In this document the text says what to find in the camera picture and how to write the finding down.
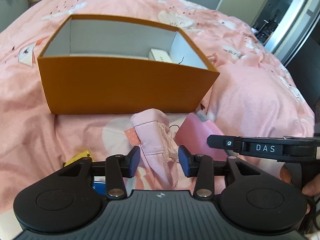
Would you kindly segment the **right hand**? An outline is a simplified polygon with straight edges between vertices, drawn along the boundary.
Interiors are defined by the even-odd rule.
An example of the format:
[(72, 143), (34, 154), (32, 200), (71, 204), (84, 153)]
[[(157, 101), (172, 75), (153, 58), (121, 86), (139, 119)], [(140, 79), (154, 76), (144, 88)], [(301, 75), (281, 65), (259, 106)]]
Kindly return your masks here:
[[(282, 181), (292, 184), (292, 176), (288, 169), (283, 165), (280, 169), (279, 176)], [(315, 176), (312, 181), (308, 182), (302, 189), (302, 193), (306, 196), (313, 197), (320, 193), (320, 174)]]

